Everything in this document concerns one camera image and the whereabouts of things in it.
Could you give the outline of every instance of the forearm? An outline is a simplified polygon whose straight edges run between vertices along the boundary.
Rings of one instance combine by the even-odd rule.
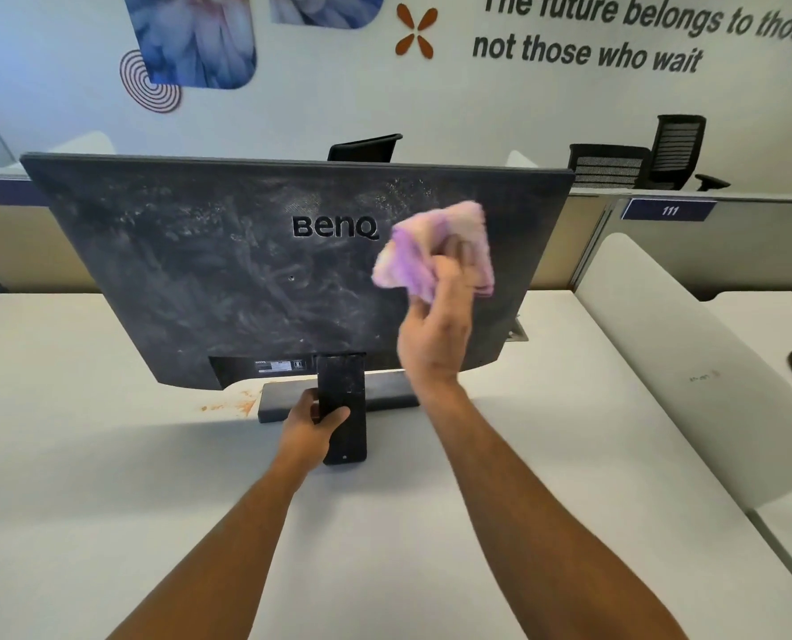
[[[656,596],[553,497],[460,387],[421,396],[497,583],[529,638],[684,638]]]
[[[246,640],[304,475],[275,463],[111,638]]]

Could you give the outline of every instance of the person's left arm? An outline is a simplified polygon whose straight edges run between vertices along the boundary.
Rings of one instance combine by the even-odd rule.
[[[283,424],[268,471],[109,640],[247,639],[292,497],[349,415],[339,408],[314,424],[315,400],[315,390],[304,392]]]

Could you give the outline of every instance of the black office chair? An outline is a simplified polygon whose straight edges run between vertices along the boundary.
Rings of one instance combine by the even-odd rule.
[[[327,161],[371,161],[389,164],[401,135],[387,135],[331,146]]]
[[[661,114],[657,118],[659,126],[651,149],[647,188],[679,191],[698,165],[708,120],[693,114]],[[700,191],[731,185],[710,175],[696,175],[696,179],[701,182]]]
[[[651,151],[647,148],[572,143],[567,167],[576,175],[576,187],[642,188],[650,161]]]

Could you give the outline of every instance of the cleaning cloth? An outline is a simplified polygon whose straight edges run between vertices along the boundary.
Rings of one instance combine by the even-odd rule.
[[[390,241],[378,255],[372,281],[379,288],[407,288],[426,303],[434,300],[438,279],[432,257],[444,242],[456,236],[474,253],[477,296],[494,293],[494,270],[485,231],[485,214],[476,202],[461,202],[445,209],[417,213],[393,226]]]

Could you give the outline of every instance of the white tabletop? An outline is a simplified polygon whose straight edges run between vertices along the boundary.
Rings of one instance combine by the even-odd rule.
[[[792,292],[723,292],[705,305],[792,384]],[[758,515],[792,558],[792,493]]]
[[[792,577],[572,293],[520,320],[462,376],[488,419],[690,638],[792,639]],[[0,295],[0,638],[107,634],[265,468],[258,387],[157,385],[99,295]],[[422,411],[310,475],[253,636],[522,637]]]

